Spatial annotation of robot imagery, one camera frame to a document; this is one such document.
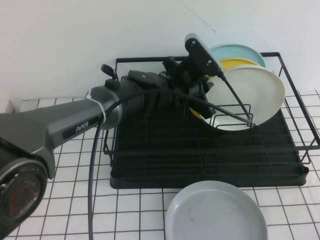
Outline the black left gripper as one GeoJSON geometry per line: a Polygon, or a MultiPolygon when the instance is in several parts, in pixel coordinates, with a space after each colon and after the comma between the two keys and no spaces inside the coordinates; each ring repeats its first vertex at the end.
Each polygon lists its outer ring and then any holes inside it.
{"type": "MultiPolygon", "coordinates": [[[[214,83],[208,81],[208,76],[203,73],[192,57],[187,56],[178,63],[174,56],[169,56],[163,61],[163,66],[172,80],[174,90],[207,101],[206,93],[214,86],[214,83]]],[[[213,116],[213,109],[199,101],[191,100],[189,107],[204,119],[213,116]]]]}

